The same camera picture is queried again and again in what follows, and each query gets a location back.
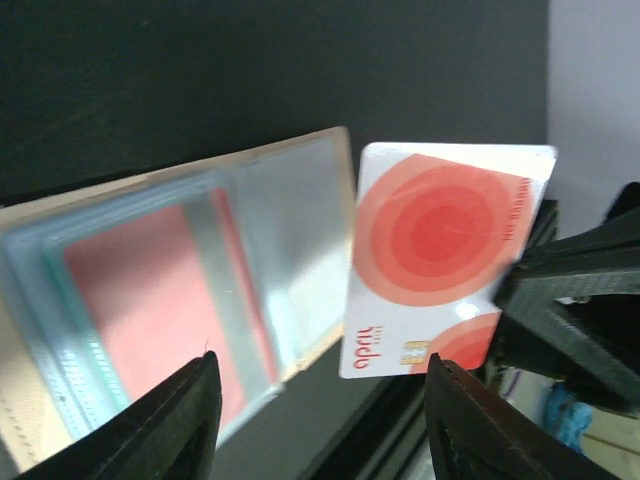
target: blue object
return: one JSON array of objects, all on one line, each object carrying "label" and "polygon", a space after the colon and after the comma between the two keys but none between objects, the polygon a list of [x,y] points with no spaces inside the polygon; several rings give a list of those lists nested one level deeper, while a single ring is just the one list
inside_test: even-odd
[{"label": "blue object", "polygon": [[542,428],[569,448],[584,455],[580,440],[593,419],[593,407],[579,402],[556,383],[545,405]]}]

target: red circle design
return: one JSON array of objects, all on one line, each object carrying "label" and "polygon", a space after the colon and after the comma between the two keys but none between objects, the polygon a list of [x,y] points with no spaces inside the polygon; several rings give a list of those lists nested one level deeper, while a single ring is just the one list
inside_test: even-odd
[{"label": "red circle design", "polygon": [[429,357],[433,353],[439,354],[443,360],[453,360],[467,370],[479,368],[487,355],[499,319],[499,312],[487,313],[448,328],[433,339],[425,361],[412,365],[410,373],[426,373]]},{"label": "red circle design", "polygon": [[394,303],[449,303],[513,261],[531,215],[528,179],[413,155],[362,199],[354,266],[369,289]]}]

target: dark wall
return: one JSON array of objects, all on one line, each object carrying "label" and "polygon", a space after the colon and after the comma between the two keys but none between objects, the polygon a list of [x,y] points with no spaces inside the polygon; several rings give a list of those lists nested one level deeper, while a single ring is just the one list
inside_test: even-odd
[{"label": "dark wall", "polygon": [[546,2],[7,0],[5,204],[345,125],[542,142]]}]

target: white wall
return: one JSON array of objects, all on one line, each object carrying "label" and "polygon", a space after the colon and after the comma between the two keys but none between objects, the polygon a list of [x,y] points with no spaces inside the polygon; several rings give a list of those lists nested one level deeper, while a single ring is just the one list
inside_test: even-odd
[{"label": "white wall", "polygon": [[566,236],[599,223],[640,180],[640,2],[551,0],[549,50],[548,134],[559,149],[549,196]]}]

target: card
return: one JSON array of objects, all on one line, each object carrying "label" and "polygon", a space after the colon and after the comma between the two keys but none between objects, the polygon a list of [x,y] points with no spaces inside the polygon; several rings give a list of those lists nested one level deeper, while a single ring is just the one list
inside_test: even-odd
[{"label": "card", "polygon": [[364,150],[342,377],[422,373],[436,352],[482,364],[500,315],[493,293],[522,252],[554,163],[545,146]]}]

